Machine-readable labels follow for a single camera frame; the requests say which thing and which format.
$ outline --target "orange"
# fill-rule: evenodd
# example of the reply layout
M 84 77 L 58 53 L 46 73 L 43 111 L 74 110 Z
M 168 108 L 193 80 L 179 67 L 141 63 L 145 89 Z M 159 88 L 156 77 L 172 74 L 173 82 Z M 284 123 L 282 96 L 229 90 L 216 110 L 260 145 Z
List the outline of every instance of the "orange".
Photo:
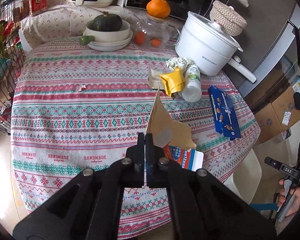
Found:
M 150 42 L 151 42 L 151 45 L 156 48 L 161 45 L 161 41 L 157 38 L 152 38 Z
M 137 31 L 134 35 L 134 42 L 138 45 L 142 45 L 146 40 L 146 34 L 142 31 Z
M 157 18 L 165 18 L 171 11 L 170 5 L 165 0 L 151 0 L 146 9 L 149 15 Z

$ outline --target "white card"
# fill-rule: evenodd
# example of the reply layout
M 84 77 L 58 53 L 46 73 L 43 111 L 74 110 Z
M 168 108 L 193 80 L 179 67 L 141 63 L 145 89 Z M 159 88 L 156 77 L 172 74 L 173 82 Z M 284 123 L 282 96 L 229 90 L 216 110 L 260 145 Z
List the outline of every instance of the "white card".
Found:
M 289 120 L 290 120 L 290 116 L 291 116 L 291 112 L 285 111 L 284 112 L 284 117 L 283 117 L 283 120 L 282 120 L 282 124 L 288 125 Z

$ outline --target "glass jar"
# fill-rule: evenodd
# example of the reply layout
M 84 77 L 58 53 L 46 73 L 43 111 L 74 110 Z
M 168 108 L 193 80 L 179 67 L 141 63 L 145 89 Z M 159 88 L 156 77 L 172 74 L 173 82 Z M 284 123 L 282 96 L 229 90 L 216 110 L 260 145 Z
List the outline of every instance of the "glass jar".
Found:
M 21 19 L 24 19 L 29 16 L 29 0 L 20 0 L 21 3 Z
M 30 15 L 36 16 L 48 9 L 47 0 L 29 0 Z
M 155 18 L 147 15 L 147 19 L 140 20 L 136 24 L 136 30 L 133 35 L 134 42 L 142 49 L 158 52 L 167 45 L 174 46 L 178 42 L 168 44 L 169 39 L 173 36 L 169 28 L 175 28 L 168 24 L 169 20 Z M 175 28 L 180 39 L 180 32 Z
M 21 21 L 20 0 L 16 0 L 14 3 L 14 7 L 12 8 L 12 18 L 14 22 Z

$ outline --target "white bowl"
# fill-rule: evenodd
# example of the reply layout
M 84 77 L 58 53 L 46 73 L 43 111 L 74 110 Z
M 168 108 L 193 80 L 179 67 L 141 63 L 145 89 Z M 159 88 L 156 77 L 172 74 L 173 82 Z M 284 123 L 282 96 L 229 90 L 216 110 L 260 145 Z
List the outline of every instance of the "white bowl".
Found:
M 127 42 L 131 41 L 132 36 L 133 36 L 133 32 L 130 30 L 128 38 L 126 38 L 124 41 L 118 41 L 118 42 L 96 42 L 96 41 L 91 41 L 90 43 L 95 45 L 95 46 L 111 47 L 111 46 L 126 44 Z
M 130 34 L 130 24 L 122 20 L 122 26 L 117 32 L 98 32 L 89 29 L 93 21 L 89 21 L 86 25 L 86 30 L 84 35 L 94 36 L 94 41 L 96 42 L 119 42 L 127 39 Z
M 91 49 L 99 50 L 99 51 L 115 51 L 115 50 L 124 48 L 124 47 L 127 46 L 129 43 L 130 43 L 130 41 L 128 41 L 127 43 L 122 44 L 122 45 L 116 45 L 116 46 L 112 46 L 112 47 L 104 47 L 104 46 L 94 45 L 94 44 L 92 44 L 92 43 L 90 42 L 90 43 L 87 44 L 87 46 L 88 46 L 89 48 L 91 48 Z

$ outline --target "red label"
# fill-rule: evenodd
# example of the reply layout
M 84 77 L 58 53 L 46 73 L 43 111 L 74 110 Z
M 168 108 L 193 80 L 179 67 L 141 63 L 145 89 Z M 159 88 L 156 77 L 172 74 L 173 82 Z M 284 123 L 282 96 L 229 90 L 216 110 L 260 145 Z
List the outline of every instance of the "red label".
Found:
M 31 0 L 32 13 L 47 7 L 47 0 Z
M 207 134 L 206 136 L 209 138 L 213 138 L 215 135 L 217 135 L 217 133 L 213 132 L 213 133 Z
M 106 155 L 97 155 L 97 156 L 84 156 L 84 160 L 106 160 Z
M 33 157 L 36 157 L 36 154 L 35 153 L 22 152 L 22 156 L 26 156 L 26 159 L 33 159 Z
M 66 156 L 66 155 L 57 155 L 57 154 L 48 154 L 48 158 L 68 160 L 69 156 Z

